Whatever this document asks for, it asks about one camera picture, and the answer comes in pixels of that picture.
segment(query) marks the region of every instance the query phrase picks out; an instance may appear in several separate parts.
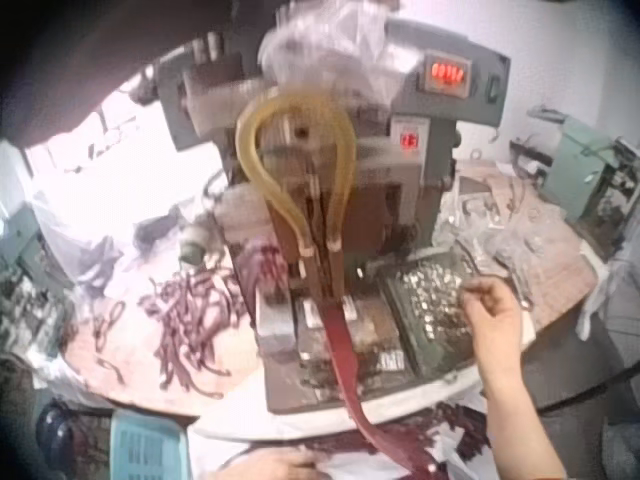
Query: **red leather strap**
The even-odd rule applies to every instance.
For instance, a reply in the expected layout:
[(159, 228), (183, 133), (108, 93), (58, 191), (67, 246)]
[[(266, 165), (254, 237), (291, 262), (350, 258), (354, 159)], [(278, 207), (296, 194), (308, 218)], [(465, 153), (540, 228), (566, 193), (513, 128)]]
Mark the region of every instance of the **red leather strap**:
[(358, 398), (358, 357), (353, 351), (342, 305), (326, 303), (319, 310), (342, 397), (358, 430), (374, 447), (412, 472), (414, 478), (429, 480), (441, 477), (436, 461), (429, 452), (416, 444), (407, 444), (400, 438), (394, 438), (369, 422)]

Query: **human hand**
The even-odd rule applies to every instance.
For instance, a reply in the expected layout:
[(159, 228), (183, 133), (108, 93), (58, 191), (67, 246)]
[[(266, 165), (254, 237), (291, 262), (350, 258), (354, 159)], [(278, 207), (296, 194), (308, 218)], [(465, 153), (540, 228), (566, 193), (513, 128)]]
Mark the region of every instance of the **human hand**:
[(521, 381), (522, 311), (511, 289), (498, 277), (477, 277), (462, 286), (461, 301), (488, 393)]
[(326, 459), (322, 453), (299, 448), (265, 448), (209, 480), (328, 480), (329, 475), (316, 470), (316, 463)]

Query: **green machine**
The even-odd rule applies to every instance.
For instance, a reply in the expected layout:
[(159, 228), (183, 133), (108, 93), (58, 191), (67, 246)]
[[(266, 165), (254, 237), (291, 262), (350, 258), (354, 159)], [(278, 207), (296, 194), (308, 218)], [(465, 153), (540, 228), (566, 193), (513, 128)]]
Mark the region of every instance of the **green machine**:
[(637, 202), (640, 153), (570, 116), (558, 123), (562, 139), (541, 193), (566, 210), (567, 222), (607, 259)]

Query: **plastic bag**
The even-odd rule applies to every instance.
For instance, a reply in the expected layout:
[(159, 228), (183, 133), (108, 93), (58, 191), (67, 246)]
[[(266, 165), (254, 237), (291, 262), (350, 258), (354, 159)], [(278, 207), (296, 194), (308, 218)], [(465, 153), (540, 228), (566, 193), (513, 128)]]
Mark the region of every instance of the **plastic bag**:
[(422, 54), (387, 39), (388, 14), (367, 1), (330, 0), (303, 9), (265, 36), (258, 61), (278, 84), (317, 86), (389, 106)]

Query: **yellow tube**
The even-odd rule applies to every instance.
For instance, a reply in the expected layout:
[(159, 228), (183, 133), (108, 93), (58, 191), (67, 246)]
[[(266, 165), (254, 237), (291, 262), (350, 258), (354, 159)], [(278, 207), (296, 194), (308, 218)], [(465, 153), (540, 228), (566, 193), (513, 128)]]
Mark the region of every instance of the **yellow tube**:
[(327, 247), (330, 251), (342, 250), (342, 223), (355, 174), (356, 138), (349, 116), (328, 96), (310, 92), (279, 93), (274, 89), (265, 97), (254, 100), (238, 119), (238, 160), (249, 180), (293, 229), (300, 255), (314, 255), (315, 245), (304, 214), (266, 171), (256, 148), (260, 127), (273, 115), (288, 110), (308, 111), (328, 125), (333, 132), (336, 143), (336, 167), (327, 212)]

